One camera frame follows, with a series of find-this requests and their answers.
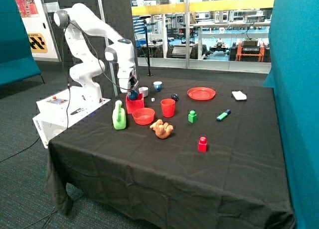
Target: white eraser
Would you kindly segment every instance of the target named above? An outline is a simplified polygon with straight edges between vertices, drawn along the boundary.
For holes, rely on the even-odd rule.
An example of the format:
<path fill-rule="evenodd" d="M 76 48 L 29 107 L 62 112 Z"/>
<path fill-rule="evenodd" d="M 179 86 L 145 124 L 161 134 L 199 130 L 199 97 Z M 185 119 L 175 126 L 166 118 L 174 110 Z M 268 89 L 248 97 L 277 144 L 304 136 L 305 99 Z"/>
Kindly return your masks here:
<path fill-rule="evenodd" d="M 247 96 L 241 91 L 232 91 L 233 96 L 237 101 L 245 101 L 247 100 Z"/>

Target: red cup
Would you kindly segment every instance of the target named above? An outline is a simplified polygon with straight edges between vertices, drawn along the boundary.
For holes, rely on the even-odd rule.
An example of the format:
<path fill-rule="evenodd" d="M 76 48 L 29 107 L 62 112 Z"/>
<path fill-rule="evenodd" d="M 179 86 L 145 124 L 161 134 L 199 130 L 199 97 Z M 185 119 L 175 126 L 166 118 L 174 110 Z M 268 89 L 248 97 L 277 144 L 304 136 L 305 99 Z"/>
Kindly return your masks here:
<path fill-rule="evenodd" d="M 170 118 L 174 116 L 175 112 L 175 100 L 173 99 L 164 99 L 160 102 L 161 111 L 163 112 L 163 116 L 166 118 Z"/>

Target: blue cup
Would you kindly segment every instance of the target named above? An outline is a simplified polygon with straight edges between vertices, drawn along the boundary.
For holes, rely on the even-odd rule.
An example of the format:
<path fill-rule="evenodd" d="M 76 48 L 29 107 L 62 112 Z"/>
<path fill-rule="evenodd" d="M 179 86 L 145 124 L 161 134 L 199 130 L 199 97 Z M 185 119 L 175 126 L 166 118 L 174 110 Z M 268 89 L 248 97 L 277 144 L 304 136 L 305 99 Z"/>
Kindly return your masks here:
<path fill-rule="evenodd" d="M 163 83 L 161 81 L 155 81 L 153 83 L 155 90 L 160 91 L 161 90 L 161 86 L 163 85 Z"/>

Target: red bowl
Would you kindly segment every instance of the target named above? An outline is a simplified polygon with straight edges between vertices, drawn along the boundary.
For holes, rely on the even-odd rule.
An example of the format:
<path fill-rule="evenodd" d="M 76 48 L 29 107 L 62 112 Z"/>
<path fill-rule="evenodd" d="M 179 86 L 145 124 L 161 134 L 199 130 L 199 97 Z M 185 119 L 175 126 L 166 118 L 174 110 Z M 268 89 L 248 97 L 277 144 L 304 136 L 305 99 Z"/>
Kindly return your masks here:
<path fill-rule="evenodd" d="M 155 111 L 151 108 L 140 108 L 132 114 L 135 123 L 139 125 L 147 125 L 153 122 Z"/>

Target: red plate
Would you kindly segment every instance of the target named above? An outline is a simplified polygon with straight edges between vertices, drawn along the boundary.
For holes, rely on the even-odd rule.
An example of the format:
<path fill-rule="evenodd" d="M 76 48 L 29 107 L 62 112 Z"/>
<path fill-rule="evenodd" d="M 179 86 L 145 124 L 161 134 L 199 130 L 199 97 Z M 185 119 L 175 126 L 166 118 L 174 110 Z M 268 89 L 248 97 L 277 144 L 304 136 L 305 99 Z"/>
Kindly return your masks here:
<path fill-rule="evenodd" d="M 207 87 L 195 87 L 187 91 L 189 97 L 197 101 L 206 101 L 214 98 L 216 92 Z"/>

